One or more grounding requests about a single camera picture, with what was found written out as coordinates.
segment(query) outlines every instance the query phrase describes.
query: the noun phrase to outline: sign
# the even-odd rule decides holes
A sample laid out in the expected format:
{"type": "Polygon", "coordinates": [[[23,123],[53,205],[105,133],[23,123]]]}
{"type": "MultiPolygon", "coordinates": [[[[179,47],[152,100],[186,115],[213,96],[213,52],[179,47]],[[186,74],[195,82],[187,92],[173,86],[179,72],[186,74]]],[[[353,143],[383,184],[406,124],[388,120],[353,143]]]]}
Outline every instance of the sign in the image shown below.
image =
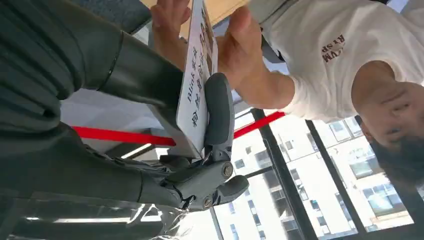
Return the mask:
{"type": "Polygon", "coordinates": [[[192,2],[188,51],[176,124],[200,154],[209,120],[205,82],[218,70],[218,46],[204,1],[192,2]]]}

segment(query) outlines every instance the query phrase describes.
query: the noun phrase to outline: plastic cover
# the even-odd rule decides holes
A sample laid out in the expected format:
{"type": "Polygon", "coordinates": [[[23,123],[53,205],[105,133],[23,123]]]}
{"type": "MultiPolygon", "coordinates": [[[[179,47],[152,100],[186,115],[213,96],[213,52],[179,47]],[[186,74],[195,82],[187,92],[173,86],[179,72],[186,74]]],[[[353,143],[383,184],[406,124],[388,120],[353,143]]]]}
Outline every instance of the plastic cover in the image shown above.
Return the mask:
{"type": "Polygon", "coordinates": [[[8,240],[179,240],[188,212],[151,203],[0,191],[0,236],[8,240]]]}

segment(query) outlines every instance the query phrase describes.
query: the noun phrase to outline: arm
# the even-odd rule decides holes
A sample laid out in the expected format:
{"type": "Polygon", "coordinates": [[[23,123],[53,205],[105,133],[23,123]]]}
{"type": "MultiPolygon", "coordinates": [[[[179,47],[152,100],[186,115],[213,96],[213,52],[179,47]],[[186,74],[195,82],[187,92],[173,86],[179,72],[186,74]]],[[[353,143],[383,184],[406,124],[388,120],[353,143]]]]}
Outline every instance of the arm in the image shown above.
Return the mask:
{"type": "Polygon", "coordinates": [[[262,63],[259,74],[242,80],[235,89],[243,100],[257,109],[285,108],[295,95],[293,80],[279,72],[270,72],[262,63]]]}

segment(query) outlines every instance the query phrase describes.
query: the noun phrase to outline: gray surface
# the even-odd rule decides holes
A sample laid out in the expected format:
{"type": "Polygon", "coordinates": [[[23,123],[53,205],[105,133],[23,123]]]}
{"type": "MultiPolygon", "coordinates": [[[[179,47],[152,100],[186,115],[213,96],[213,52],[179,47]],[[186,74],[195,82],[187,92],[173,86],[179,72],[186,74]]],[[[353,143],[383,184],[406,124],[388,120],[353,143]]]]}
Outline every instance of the gray surface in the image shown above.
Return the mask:
{"type": "MultiPolygon", "coordinates": [[[[146,104],[123,100],[97,91],[81,89],[62,102],[61,121],[84,126],[140,133],[143,129],[162,126],[146,104]]],[[[92,148],[105,152],[120,142],[83,139],[92,148]]]]}

